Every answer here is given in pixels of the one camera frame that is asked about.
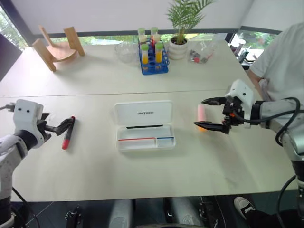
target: white table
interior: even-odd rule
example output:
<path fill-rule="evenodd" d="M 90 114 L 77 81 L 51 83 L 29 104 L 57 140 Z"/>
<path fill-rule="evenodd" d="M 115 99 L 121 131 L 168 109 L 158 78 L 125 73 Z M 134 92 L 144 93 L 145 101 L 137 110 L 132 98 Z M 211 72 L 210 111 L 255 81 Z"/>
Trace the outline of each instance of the white table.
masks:
<path fill-rule="evenodd" d="M 13 185 L 29 201 L 107 200 L 223 195 L 275 191 L 294 171 L 270 130 L 233 127 L 230 135 L 200 132 L 197 104 L 220 91 L 128 95 L 27 97 L 44 105 L 49 125 L 75 115 L 70 147 L 55 135 L 31 150 L 14 172 Z M 0 99 L 0 106 L 16 101 Z M 177 145 L 168 151 L 120 153 L 115 148 L 113 106 L 118 102 L 172 100 Z M 220 123 L 220 106 L 207 119 Z M 14 132 L 12 113 L 0 112 L 0 135 Z"/>
<path fill-rule="evenodd" d="M 84 46 L 85 57 L 57 63 L 51 72 L 33 48 L 27 48 L 0 83 L 0 97 L 96 95 L 225 89 L 246 73 L 223 40 L 206 64 L 171 60 L 169 73 L 144 76 L 138 62 L 124 64 L 115 45 Z"/>

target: yellow liquid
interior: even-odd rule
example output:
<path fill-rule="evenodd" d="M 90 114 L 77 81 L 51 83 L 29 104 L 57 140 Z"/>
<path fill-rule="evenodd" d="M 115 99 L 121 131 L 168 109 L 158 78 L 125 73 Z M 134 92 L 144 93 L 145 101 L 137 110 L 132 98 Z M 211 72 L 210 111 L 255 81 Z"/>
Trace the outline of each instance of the yellow liquid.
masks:
<path fill-rule="evenodd" d="M 148 56 L 142 56 L 142 63 L 143 64 L 148 64 L 149 60 L 148 60 Z"/>
<path fill-rule="evenodd" d="M 157 63 L 160 63 L 161 60 L 162 60 L 162 52 L 161 52 L 161 51 L 157 51 L 157 52 L 155 53 L 155 61 L 156 61 Z"/>

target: pink marker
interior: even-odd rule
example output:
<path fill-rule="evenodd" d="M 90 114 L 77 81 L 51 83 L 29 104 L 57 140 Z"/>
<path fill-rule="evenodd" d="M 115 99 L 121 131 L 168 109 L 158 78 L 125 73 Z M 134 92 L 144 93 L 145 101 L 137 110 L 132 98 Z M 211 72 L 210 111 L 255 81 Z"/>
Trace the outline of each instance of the pink marker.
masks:
<path fill-rule="evenodd" d="M 198 105 L 198 121 L 206 121 L 206 115 L 205 115 L 205 106 L 203 104 Z M 198 130 L 201 132 L 205 132 L 206 129 L 198 127 Z"/>

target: white flower pot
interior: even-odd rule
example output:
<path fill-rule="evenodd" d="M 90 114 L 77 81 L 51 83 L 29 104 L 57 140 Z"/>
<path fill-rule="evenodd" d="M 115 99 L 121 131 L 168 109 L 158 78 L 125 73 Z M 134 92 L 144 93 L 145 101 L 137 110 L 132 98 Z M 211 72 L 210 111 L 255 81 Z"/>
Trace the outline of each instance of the white flower pot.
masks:
<path fill-rule="evenodd" d="M 185 58 L 187 54 L 187 50 L 188 50 L 188 41 L 185 44 L 177 45 L 177 44 L 173 44 L 172 41 L 170 40 L 168 47 L 168 56 L 170 59 L 179 60 Z"/>

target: green cap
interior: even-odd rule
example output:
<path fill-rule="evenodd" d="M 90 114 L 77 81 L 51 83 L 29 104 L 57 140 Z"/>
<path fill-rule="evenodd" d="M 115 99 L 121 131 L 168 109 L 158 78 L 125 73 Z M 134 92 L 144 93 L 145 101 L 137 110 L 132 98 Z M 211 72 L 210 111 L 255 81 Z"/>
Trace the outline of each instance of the green cap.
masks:
<path fill-rule="evenodd" d="M 141 45 L 141 50 L 142 50 L 142 51 L 147 51 L 147 50 L 149 50 L 149 45 L 147 45 L 147 44 L 142 44 L 142 45 Z"/>
<path fill-rule="evenodd" d="M 139 28 L 137 31 L 138 33 L 144 33 L 146 30 L 144 28 Z"/>
<path fill-rule="evenodd" d="M 157 42 L 157 43 L 155 44 L 155 49 L 156 49 L 156 50 L 162 50 L 162 49 L 163 49 L 163 43 Z"/>
<path fill-rule="evenodd" d="M 158 28 L 157 27 L 151 27 L 151 32 L 155 33 L 158 31 Z"/>

